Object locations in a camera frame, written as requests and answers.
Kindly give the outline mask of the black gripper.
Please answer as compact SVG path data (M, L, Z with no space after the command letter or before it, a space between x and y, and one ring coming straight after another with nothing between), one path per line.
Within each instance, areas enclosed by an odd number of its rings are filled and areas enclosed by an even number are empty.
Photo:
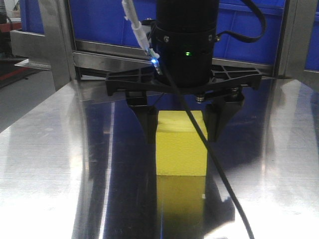
M108 96L116 92L125 92L128 107L137 117L148 143L156 142L156 130L158 125L158 110L148 105L146 92L159 92L173 94L169 84L160 80L153 66L134 70L108 73L106 77L106 90ZM251 87L259 88L262 73L256 68L230 67L212 65L209 81L204 85L193 87L180 87L183 95L200 95L212 91L204 100L210 100L217 96L231 94L233 88ZM209 142L216 142L226 127L227 123L240 111L244 105L244 95L226 96L215 98L205 107L205 126Z

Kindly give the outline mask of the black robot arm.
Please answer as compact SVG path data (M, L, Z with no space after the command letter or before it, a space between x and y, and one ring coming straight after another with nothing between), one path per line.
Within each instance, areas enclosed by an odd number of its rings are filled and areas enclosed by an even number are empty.
M122 2L136 39L149 56L149 67L109 73L109 96L124 92L149 143L156 140L158 110L148 105L147 92L174 93L174 82L183 95L207 102L204 123L208 140L216 141L226 124L244 104L242 89L257 89L262 75L254 67L212 64L217 33L217 0L159 0L156 18L139 21L130 0Z

